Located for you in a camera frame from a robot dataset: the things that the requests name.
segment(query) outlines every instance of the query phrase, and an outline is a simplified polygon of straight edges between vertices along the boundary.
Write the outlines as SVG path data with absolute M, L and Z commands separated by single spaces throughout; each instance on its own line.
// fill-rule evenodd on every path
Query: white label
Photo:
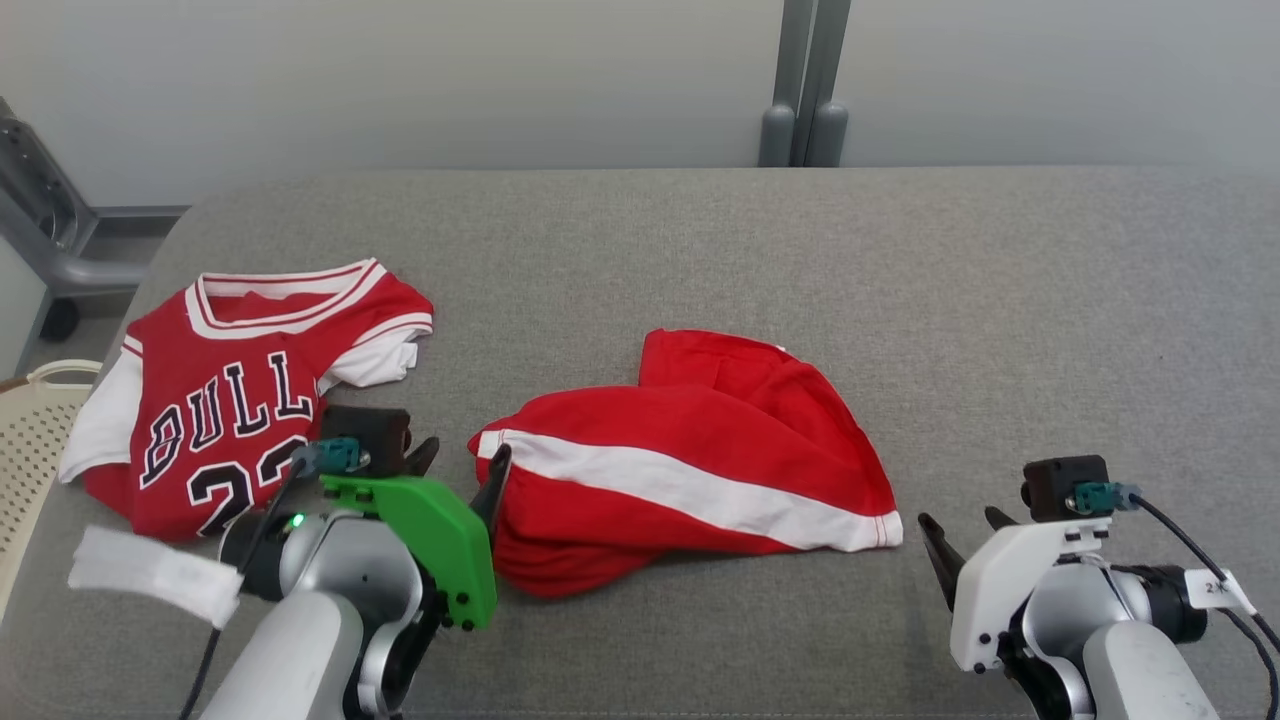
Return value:
M 1235 582 L 1235 575 L 1230 570 L 1222 570 L 1222 573 L 1226 575 L 1226 580 L 1219 580 L 1217 575 L 1206 568 L 1187 571 L 1187 596 L 1190 598 L 1192 607 L 1199 610 L 1243 607 L 1252 615 L 1253 606 L 1244 597 L 1244 591 Z

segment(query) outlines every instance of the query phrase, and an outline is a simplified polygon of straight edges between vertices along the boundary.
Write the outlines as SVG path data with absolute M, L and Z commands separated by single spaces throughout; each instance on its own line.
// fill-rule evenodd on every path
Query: white stripe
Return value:
M 801 495 L 714 475 L 652 450 L 580 445 L 522 430 L 485 430 L 477 454 L 492 459 L 502 443 L 511 446 L 512 462 L 536 475 L 618 492 L 796 550 L 852 552 L 902 544 L 897 511 L 858 515 Z
M 224 284 L 219 291 L 210 290 L 210 283 L 205 281 L 205 277 L 196 279 L 196 299 L 200 300 L 201 306 L 205 309 L 205 314 L 209 315 L 209 324 L 215 328 L 239 328 L 253 325 L 261 323 L 262 320 L 276 320 L 279 323 L 287 323 L 292 320 L 301 320 L 312 313 L 326 310 L 338 302 L 340 302 L 348 292 L 353 292 L 357 286 L 369 287 L 369 278 L 378 275 L 381 278 L 387 274 L 387 269 L 383 266 L 372 268 L 367 266 L 353 266 L 351 270 L 344 272 L 342 275 L 328 278 L 323 281 L 307 281 L 298 283 L 284 283 L 284 284 L 266 284 L 255 287 L 252 283 L 214 283 Z M 219 320 L 214 316 L 212 305 L 209 302 L 209 297 L 242 297 L 250 292 L 261 295 L 271 300 L 280 300 L 298 292 L 306 292 L 312 295 L 330 295 L 323 302 L 305 307 L 302 310 L 296 310 L 293 313 L 283 315 L 270 315 L 266 318 L 246 318 L 243 320 Z
M 381 334 L 388 328 L 393 328 L 396 325 L 407 325 L 408 323 L 417 323 L 419 325 L 422 325 L 422 327 L 419 327 L 417 329 L 430 331 L 431 329 L 431 314 L 430 313 L 408 313 L 408 314 L 401 315 L 398 318 L 392 318 L 390 320 L 387 320 L 385 323 L 379 323 L 379 324 L 374 325 L 369 332 L 366 332 L 365 334 L 357 337 L 356 342 L 353 342 L 352 345 L 360 345 L 361 342 L 365 342 L 366 340 L 370 340 L 370 338 L 372 338 L 375 336 Z
M 246 320 L 246 322 L 282 320 L 279 324 L 261 325 L 256 328 L 211 327 L 209 323 L 205 322 L 204 315 L 200 313 L 200 293 L 196 290 L 196 286 L 191 286 L 187 288 L 187 297 L 186 297 L 187 316 L 191 319 L 191 329 L 193 329 L 196 334 L 198 334 L 200 337 L 206 337 L 210 340 L 244 340 L 251 337 L 261 337 L 271 333 L 297 334 L 337 315 L 338 313 L 346 310 L 347 307 L 351 307 L 356 302 L 360 302 L 360 300 L 364 299 L 365 295 L 367 295 L 369 291 L 375 284 L 378 284 L 378 281 L 380 281 L 385 274 L 387 274 L 385 268 L 383 266 L 374 268 L 372 270 L 369 272 L 365 279 L 360 283 L 358 287 L 356 287 L 356 290 L 351 295 L 343 297 L 340 302 L 333 305 L 325 311 L 317 313 L 314 316 L 307 318 L 305 320 L 287 322 L 289 318 L 293 318 L 300 313 L 292 313 L 289 315 L 280 315 L 276 318 L 259 318 L 256 320 Z M 303 311 L 302 314 L 311 313 L 315 309 L 311 309 Z
M 351 287 L 352 275 L 358 277 L 376 261 L 372 258 L 366 258 L 349 265 L 314 273 L 276 273 L 271 275 L 204 273 L 200 275 L 200 281 L 205 284 L 205 291 L 215 297 L 243 296 L 250 292 L 271 300 L 288 297 L 296 292 L 328 295 Z

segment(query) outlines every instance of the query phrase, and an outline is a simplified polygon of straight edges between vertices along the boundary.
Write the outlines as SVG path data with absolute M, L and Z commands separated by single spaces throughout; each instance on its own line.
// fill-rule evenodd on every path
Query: bulls jersey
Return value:
M 319 273 L 204 274 L 127 329 L 58 477 L 161 539 L 216 536 L 280 486 L 337 383 L 398 380 L 431 304 L 376 260 Z

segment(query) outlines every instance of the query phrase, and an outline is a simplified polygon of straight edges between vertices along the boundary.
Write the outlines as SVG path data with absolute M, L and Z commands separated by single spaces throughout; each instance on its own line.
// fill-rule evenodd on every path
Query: metal stand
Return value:
M 97 215 L 0 97 L 0 234 L 58 297 L 133 290 L 146 266 L 78 258 Z

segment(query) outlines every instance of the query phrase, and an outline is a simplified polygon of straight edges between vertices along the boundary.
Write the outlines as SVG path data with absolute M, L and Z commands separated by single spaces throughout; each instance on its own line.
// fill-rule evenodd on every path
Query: gray couch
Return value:
M 1023 462 L 1098 452 L 1280 618 L 1277 236 L 1280 186 L 1179 169 L 347 174 L 193 208 L 129 318 L 201 270 L 379 258 L 435 302 L 438 331 L 407 380 L 333 396 L 407 406 L 465 496 L 477 428 L 634 382 L 655 327 L 783 345 L 844 395 L 902 547 L 673 557 L 561 602 L 502 587 L 492 629 L 433 646 L 410 717 L 1019 717 L 1009 683 L 952 665 L 915 515 L 972 552 L 983 505 L 1025 516 Z M 123 527 L 55 487 L 0 629 L 5 719 L 182 705 L 207 626 L 68 591 L 87 523 Z M 1193 561 L 1143 515 L 1112 536 L 1115 560 Z M 210 688 L 264 612 L 242 606 Z M 1263 673 L 1228 623 L 1187 656 L 1224 716 L 1261 717 Z

